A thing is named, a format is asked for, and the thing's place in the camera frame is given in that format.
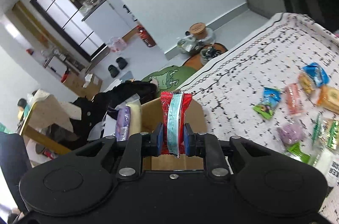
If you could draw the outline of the blue snack packet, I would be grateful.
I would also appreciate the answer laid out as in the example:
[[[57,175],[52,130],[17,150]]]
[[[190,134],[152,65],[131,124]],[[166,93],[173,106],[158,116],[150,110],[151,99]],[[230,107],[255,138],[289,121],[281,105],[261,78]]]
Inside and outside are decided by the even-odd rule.
[[[307,64],[302,70],[312,79],[316,87],[329,83],[329,77],[325,70],[316,62]]]

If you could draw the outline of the purple wafer snack pack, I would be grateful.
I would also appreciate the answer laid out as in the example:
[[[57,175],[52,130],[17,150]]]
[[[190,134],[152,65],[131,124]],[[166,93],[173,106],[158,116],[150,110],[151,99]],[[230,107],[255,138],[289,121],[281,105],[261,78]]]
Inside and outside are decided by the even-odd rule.
[[[126,141],[141,128],[140,96],[134,94],[115,108],[108,107],[105,118],[104,136],[114,136],[117,141]]]

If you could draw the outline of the red snack packet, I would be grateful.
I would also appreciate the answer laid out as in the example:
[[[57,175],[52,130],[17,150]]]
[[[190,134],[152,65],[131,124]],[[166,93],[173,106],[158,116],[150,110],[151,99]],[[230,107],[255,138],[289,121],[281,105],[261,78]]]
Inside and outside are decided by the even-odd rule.
[[[184,124],[186,110],[192,101],[192,94],[180,90],[177,92],[162,92],[160,101],[163,110],[164,154],[171,154],[180,158],[180,155],[185,152]]]

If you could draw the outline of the orange cracker pack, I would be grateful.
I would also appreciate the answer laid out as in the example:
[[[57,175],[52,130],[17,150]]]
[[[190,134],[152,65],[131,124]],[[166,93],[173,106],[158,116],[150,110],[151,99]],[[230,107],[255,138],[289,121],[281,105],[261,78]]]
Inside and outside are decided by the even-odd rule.
[[[334,113],[339,112],[339,91],[334,87],[327,85],[321,86],[317,106],[322,106]]]

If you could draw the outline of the pink orange snack bar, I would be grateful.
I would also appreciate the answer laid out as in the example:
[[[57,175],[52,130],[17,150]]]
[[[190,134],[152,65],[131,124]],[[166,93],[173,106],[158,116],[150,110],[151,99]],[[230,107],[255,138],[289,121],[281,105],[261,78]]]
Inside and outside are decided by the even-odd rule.
[[[303,112],[303,104],[299,95],[299,87],[297,83],[291,83],[284,89],[286,95],[286,105],[289,115],[296,115]]]

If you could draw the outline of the small blue green packet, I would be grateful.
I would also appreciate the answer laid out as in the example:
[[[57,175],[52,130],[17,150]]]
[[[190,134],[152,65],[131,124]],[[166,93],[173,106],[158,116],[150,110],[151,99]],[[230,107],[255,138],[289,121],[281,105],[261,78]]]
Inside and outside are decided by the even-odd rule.
[[[259,113],[264,119],[270,120],[281,101],[281,91],[279,89],[264,87],[261,102],[254,105],[253,110]]]

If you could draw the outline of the black clothes pile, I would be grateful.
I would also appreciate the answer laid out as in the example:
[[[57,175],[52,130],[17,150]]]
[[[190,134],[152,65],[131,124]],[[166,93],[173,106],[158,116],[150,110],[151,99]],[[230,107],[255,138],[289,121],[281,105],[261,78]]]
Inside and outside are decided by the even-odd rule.
[[[157,87],[151,82],[127,81],[107,92],[97,93],[92,100],[77,98],[72,104],[81,108],[81,119],[70,119],[74,133],[79,137],[77,147],[87,144],[91,129],[101,122],[108,113],[117,117],[115,108],[133,95],[140,97],[144,104],[156,98]]]

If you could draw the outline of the white black labelled snack pack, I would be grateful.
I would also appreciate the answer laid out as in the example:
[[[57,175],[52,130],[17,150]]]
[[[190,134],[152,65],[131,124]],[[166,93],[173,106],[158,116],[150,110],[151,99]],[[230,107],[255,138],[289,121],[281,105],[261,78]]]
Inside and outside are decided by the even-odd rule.
[[[315,157],[313,163],[318,171],[320,171],[329,187],[334,187],[338,183],[338,154],[328,148],[323,150]]]

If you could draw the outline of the green candy packet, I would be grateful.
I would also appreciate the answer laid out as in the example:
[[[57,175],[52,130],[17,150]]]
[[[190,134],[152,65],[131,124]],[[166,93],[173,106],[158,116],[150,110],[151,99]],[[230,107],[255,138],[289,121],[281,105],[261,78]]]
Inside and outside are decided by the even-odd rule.
[[[303,162],[305,164],[308,164],[310,160],[310,155],[301,151],[299,142],[296,142],[295,144],[292,144],[291,146],[289,146],[286,149],[285,155],[294,160]]]

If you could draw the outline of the brown cardboard box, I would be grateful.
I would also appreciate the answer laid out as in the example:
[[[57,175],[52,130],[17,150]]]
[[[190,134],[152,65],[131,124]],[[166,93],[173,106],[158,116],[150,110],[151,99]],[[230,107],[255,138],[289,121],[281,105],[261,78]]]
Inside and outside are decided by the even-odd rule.
[[[185,155],[184,125],[189,124],[194,133],[206,133],[207,124],[202,106],[195,100],[172,110],[170,102],[162,103],[160,98],[141,105],[141,128],[143,132],[155,132],[163,124],[163,147],[157,157],[143,159],[146,171],[189,171],[202,170],[203,159]]]

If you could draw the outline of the green striped cake pack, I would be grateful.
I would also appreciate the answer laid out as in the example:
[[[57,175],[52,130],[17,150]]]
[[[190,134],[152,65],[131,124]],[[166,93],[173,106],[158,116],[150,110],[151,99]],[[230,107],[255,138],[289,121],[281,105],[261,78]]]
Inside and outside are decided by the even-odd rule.
[[[325,146],[331,150],[338,148],[338,120],[318,114],[312,133],[312,146]]]

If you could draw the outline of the black slipper left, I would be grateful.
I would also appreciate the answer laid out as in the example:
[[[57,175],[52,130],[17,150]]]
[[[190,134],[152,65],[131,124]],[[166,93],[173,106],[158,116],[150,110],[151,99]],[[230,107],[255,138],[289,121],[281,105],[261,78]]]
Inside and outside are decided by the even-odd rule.
[[[119,69],[116,66],[111,64],[111,65],[109,65],[109,67],[107,69],[108,69],[110,76],[112,78],[116,78],[119,75]]]

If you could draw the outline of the dark framed glass door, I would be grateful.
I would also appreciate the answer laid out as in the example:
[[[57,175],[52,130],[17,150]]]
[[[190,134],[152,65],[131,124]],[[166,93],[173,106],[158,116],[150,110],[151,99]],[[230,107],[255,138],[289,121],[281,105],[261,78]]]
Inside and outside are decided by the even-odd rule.
[[[82,19],[70,0],[31,0],[33,7],[65,41],[87,61],[106,47],[100,37]]]

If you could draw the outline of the purple round snack pack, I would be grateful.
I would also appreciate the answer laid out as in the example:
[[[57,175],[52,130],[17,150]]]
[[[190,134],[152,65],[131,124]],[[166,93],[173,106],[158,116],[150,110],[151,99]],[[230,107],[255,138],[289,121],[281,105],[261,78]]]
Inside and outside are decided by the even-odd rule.
[[[276,130],[280,140],[285,146],[294,145],[302,141],[306,136],[301,122],[296,120],[288,122]]]

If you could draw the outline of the silver wrapped bundle floor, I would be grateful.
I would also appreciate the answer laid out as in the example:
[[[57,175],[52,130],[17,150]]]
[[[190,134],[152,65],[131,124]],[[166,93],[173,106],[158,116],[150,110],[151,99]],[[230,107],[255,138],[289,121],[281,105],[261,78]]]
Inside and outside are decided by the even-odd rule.
[[[178,40],[177,48],[182,54],[194,56],[200,52],[201,45],[194,36],[186,36]]]

